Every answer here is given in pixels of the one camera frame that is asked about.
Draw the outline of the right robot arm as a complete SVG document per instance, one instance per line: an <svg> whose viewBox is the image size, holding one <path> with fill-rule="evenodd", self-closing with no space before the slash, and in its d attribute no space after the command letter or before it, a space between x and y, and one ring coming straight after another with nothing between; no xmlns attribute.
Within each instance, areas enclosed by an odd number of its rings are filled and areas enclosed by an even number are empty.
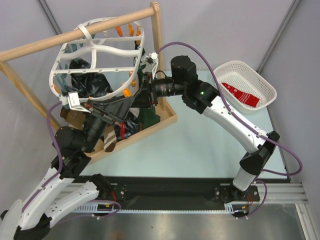
<svg viewBox="0 0 320 240"><path fill-rule="evenodd" d="M196 64L187 55L174 57L170 62L171 76L163 78L156 77L158 61L155 52L140 61L137 74L142 89L135 96L135 106L147 108L156 105L160 97L181 96L187 107L215 121L238 140L246 153L235 178L224 190L224 200L242 201L274 153L279 134L260 129L232 108L217 87L199 79Z"/></svg>

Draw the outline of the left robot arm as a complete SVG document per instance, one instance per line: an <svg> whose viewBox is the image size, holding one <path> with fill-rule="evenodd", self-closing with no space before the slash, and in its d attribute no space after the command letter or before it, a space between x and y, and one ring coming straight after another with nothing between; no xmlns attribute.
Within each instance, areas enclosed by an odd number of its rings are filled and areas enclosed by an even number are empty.
<svg viewBox="0 0 320 240"><path fill-rule="evenodd" d="M2 240L42 240L63 218L88 202L105 202L110 217L121 211L119 202L109 200L112 186L101 174L94 174L80 188L60 200L56 197L71 184L91 161L91 153L110 123L96 111L87 113L82 129L60 127L53 132L48 127L57 156L45 176L26 200L17 200L1 215Z"/></svg>

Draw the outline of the white plastic clip hanger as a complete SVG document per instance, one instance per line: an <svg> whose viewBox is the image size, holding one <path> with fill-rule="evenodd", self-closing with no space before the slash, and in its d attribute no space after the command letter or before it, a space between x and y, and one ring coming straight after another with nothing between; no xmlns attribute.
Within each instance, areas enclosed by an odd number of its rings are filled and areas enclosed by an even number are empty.
<svg viewBox="0 0 320 240"><path fill-rule="evenodd" d="M138 89L138 69L144 54L145 31L139 21L89 34L96 18L77 26L83 37L67 41L49 74L54 96L67 102L77 94L81 103L130 96Z"/></svg>

